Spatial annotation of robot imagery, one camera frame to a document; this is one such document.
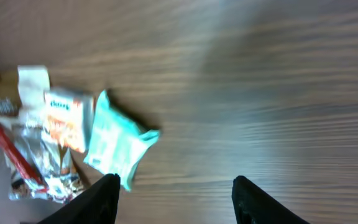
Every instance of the plastic wrapper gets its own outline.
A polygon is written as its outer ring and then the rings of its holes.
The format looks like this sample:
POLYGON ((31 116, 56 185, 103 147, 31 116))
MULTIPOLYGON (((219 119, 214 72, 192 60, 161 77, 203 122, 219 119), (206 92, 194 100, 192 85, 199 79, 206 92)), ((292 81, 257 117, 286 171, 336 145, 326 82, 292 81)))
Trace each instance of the plastic wrapper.
POLYGON ((68 202, 84 191, 70 151, 44 139, 45 67, 0 71, 0 147, 11 169, 9 198, 68 202))
POLYGON ((103 91, 96 104, 88 155, 84 162, 102 174, 119 174, 121 184, 131 190, 136 167, 160 131, 148 130, 110 104, 103 91))
MULTIPOLYGON (((56 202, 67 202, 84 191, 80 176, 71 160, 70 150, 61 148, 57 143, 44 141, 42 130, 37 128, 14 127, 14 145, 25 155, 25 159, 42 177, 48 186, 46 195, 38 190, 39 186, 28 186, 35 190, 31 197, 47 198, 56 202)), ((23 193, 15 190, 15 179, 12 180, 10 198, 22 198, 23 193)))
POLYGON ((44 139, 84 153, 90 142, 93 97, 61 88, 45 92, 44 139))

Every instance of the wooden floor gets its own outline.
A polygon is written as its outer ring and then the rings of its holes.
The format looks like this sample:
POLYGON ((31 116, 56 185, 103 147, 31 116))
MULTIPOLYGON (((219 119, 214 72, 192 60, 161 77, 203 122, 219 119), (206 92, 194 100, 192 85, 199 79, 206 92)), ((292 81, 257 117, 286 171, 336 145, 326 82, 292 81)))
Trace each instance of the wooden floor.
MULTIPOLYGON (((358 223, 358 1, 0 0, 0 68, 17 64, 161 127, 116 223, 235 223, 237 175, 311 223, 358 223)), ((60 208, 8 185, 0 150, 0 223, 60 208)))

